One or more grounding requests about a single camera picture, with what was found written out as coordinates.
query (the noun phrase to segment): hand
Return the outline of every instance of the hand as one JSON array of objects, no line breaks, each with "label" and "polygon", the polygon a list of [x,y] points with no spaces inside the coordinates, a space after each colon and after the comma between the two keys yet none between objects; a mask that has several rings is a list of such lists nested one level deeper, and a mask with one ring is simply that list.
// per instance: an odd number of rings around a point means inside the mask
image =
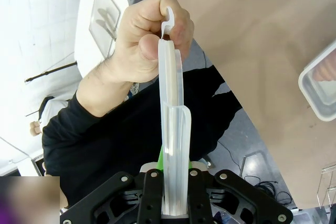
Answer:
[{"label": "hand", "polygon": [[193,40],[194,23],[177,0],[144,0],[129,6],[122,17],[116,49],[106,61],[114,82],[147,82],[158,75],[157,46],[166,8],[171,6],[175,26],[170,39],[181,52],[188,54]]}]

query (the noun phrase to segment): white tray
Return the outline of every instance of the white tray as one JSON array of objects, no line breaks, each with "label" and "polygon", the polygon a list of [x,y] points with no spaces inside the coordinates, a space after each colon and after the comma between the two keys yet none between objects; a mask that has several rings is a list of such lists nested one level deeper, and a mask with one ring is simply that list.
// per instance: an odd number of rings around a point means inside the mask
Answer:
[{"label": "white tray", "polygon": [[336,50],[336,41],[312,60],[300,74],[299,87],[316,116],[322,121],[336,119],[336,81],[315,81],[315,67],[330,53]]}]

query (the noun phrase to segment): gray floor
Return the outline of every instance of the gray floor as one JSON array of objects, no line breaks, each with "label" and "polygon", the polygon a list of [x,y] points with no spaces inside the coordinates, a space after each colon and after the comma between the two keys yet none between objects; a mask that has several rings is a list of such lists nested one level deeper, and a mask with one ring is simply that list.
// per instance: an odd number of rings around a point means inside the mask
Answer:
[{"label": "gray floor", "polygon": [[[193,41],[190,56],[183,64],[183,71],[204,68],[205,66],[209,67],[211,65],[211,61],[203,54],[199,45]],[[141,84],[140,90],[144,89],[152,82]],[[224,93],[229,90],[230,89],[226,84],[222,84],[217,90],[217,93]],[[222,144],[231,151],[234,161],[239,164],[240,167],[242,166],[243,157],[246,156],[242,172],[243,177],[246,175],[252,175],[259,177],[261,181],[276,181],[277,183],[275,184],[275,188],[277,192],[288,192],[288,188],[277,165],[270,156],[264,142],[260,138],[256,128],[252,124],[244,109],[236,113],[229,129],[219,139],[219,144],[216,150],[209,154],[209,157],[215,166],[209,170],[210,173],[215,174],[219,170],[229,169],[234,173],[239,174],[240,169],[232,161],[228,150],[226,150]],[[259,182],[257,178],[253,177],[246,177],[245,179],[253,185]],[[278,199],[280,200],[288,198],[289,196],[284,193],[278,195]]]}]

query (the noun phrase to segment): brown table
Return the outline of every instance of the brown table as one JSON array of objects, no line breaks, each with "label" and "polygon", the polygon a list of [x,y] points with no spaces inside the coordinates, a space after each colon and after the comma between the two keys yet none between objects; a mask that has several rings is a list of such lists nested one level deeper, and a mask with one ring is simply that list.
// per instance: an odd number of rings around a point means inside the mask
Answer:
[{"label": "brown table", "polygon": [[336,121],[315,116],[298,87],[336,39],[336,0],[179,0],[195,39],[265,141],[299,208],[318,206],[321,169],[336,161]]}]

